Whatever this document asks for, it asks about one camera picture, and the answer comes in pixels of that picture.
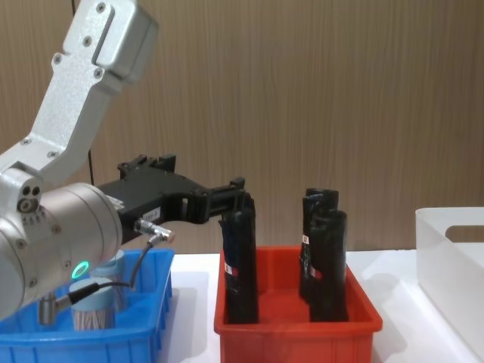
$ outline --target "table surface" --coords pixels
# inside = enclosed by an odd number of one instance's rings
[[[484,245],[460,244],[484,261]],[[346,261],[383,318],[373,363],[481,362],[419,288],[414,250],[348,252]],[[160,363],[220,362],[213,331],[219,255],[177,255]]]

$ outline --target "sticker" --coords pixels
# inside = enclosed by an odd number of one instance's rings
[[[235,267],[227,265],[227,263],[225,263],[225,272],[230,276],[234,276],[235,278],[239,275],[239,270],[237,270]]]
[[[143,215],[143,219],[148,222],[156,221],[161,217],[161,207],[155,208]]]
[[[109,195],[106,196],[107,199],[113,204],[115,210],[120,210],[124,208],[124,202],[122,200],[110,197]]]
[[[321,271],[318,271],[317,269],[315,269],[314,267],[311,266],[311,268],[309,269],[309,273],[311,274],[312,277],[314,278],[317,278],[318,280],[322,280],[323,279],[323,274]]]

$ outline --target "white plastic container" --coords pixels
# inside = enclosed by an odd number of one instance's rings
[[[484,268],[445,236],[452,226],[484,225],[484,208],[419,209],[415,217],[418,281],[484,360]]]

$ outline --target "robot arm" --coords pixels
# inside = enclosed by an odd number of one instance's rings
[[[0,155],[0,319],[119,249],[119,216],[101,191],[43,191],[84,163],[111,98],[141,76],[157,29],[135,0],[81,2],[31,133]]]

